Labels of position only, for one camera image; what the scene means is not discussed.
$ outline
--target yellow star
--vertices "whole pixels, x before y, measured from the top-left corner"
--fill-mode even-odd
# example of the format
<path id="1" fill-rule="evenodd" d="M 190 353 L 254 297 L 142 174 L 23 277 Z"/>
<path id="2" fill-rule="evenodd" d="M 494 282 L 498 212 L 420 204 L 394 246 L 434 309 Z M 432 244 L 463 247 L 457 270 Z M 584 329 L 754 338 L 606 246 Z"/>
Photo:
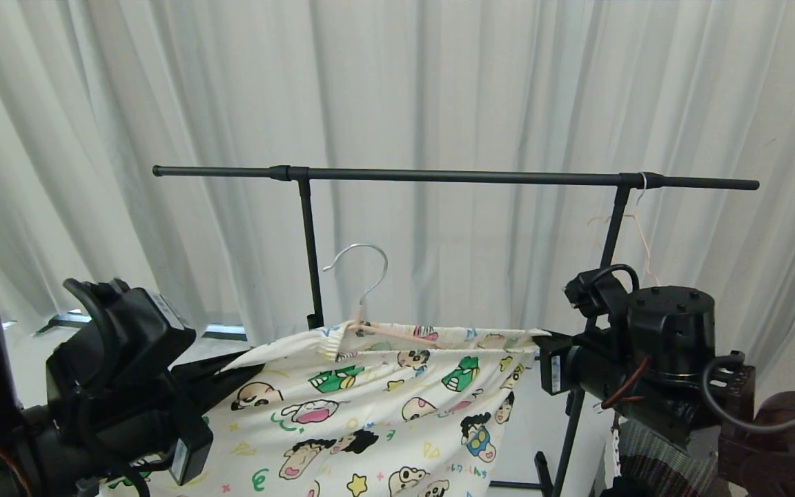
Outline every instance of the yellow star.
<path id="1" fill-rule="evenodd" d="M 366 492 L 366 477 L 362 477 L 357 473 L 351 475 L 351 482 L 345 485 L 351 491 L 351 497 L 358 497 L 360 494 Z"/>

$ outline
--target horizontal bar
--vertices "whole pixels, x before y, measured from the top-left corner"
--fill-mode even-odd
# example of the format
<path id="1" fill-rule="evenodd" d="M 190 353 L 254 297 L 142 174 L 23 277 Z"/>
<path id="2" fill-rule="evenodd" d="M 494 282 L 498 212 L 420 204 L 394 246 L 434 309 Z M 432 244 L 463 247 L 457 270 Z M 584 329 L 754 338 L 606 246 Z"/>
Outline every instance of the horizontal bar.
<path id="1" fill-rule="evenodd" d="M 495 183 L 514 185 L 630 186 L 647 188 L 716 188 L 755 190 L 760 182 L 750 179 L 675 178 L 658 173 L 518 173 L 494 170 L 335 169 L 296 166 L 274 167 L 163 167 L 153 166 L 155 176 L 206 176 L 219 178 L 271 178 L 281 182 L 297 179 L 347 179 L 363 182 Z"/>

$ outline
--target plaid fabric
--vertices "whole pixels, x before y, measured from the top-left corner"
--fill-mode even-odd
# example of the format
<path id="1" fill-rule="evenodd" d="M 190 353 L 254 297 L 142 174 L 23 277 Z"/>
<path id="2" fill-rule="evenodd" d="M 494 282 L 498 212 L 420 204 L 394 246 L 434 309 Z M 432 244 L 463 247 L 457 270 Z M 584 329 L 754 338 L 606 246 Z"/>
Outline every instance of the plaid fabric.
<path id="1" fill-rule="evenodd" d="M 618 443 L 622 476 L 657 497 L 703 497 L 716 477 L 716 454 L 695 460 L 634 421 L 621 425 Z"/>

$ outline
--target white label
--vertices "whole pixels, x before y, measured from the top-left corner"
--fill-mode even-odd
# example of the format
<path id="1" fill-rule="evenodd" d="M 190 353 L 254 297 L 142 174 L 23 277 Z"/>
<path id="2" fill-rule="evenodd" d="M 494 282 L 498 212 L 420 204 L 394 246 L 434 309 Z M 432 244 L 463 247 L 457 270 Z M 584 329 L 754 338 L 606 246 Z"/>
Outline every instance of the white label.
<path id="1" fill-rule="evenodd" d="M 551 390 L 554 393 L 560 391 L 560 355 L 551 356 Z"/>
<path id="2" fill-rule="evenodd" d="M 183 480 L 183 473 L 186 471 L 186 444 L 183 438 L 177 440 L 177 450 L 174 450 L 174 462 L 170 465 L 170 475 L 179 484 Z"/>
<path id="3" fill-rule="evenodd" d="M 170 305 L 168 305 L 168 301 L 164 299 L 164 295 L 159 295 L 155 292 L 149 292 L 149 290 L 146 290 L 146 293 L 149 294 L 149 297 L 152 299 L 152 302 L 155 303 L 155 307 L 158 308 L 158 311 L 161 311 L 161 314 L 163 314 L 164 318 L 167 319 L 171 328 L 176 328 L 177 330 L 183 330 L 186 328 L 183 326 L 183 319 L 180 318 L 176 312 L 174 312 L 174 309 L 171 308 Z"/>

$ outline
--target empty hanger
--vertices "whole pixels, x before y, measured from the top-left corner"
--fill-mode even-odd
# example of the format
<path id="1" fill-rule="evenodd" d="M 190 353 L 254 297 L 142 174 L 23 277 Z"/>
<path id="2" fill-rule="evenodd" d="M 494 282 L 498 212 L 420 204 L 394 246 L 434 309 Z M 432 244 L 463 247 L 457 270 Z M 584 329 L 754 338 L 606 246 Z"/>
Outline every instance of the empty hanger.
<path id="1" fill-rule="evenodd" d="M 340 258 L 343 257 L 343 254 L 345 254 L 345 252 L 348 252 L 351 249 L 356 249 L 358 246 L 368 246 L 370 249 L 379 252 L 379 255 L 382 256 L 382 274 L 379 276 L 379 279 L 376 280 L 376 283 L 373 283 L 373 285 L 371 285 L 368 289 L 364 290 L 363 294 L 360 296 L 359 301 L 357 301 L 357 313 L 355 314 L 354 323 L 348 325 L 346 330 L 363 330 L 363 331 L 369 331 L 369 333 L 384 334 L 395 338 L 400 338 L 401 340 L 410 340 L 410 342 L 424 343 L 426 347 L 435 347 L 435 349 L 437 349 L 438 346 L 435 343 L 430 342 L 430 340 L 420 339 L 419 337 L 414 337 L 412 335 L 406 335 L 403 333 L 397 333 L 397 331 L 388 331 L 388 330 L 382 330 L 381 328 L 377 327 L 370 327 L 369 325 L 360 322 L 360 318 L 362 318 L 362 314 L 364 312 L 364 304 L 366 303 L 366 296 L 369 295 L 369 293 L 372 292 L 373 289 L 379 286 L 379 283 L 382 283 L 382 280 L 385 280 L 385 274 L 388 273 L 389 271 L 389 257 L 388 255 L 385 255 L 385 251 L 379 248 L 379 246 L 373 245 L 372 243 L 353 243 L 352 245 L 343 248 L 337 254 L 337 257 L 333 258 L 333 263 L 328 267 L 322 268 L 321 271 L 325 273 L 326 271 L 333 269 L 335 265 L 337 265 L 337 263 L 340 261 Z"/>

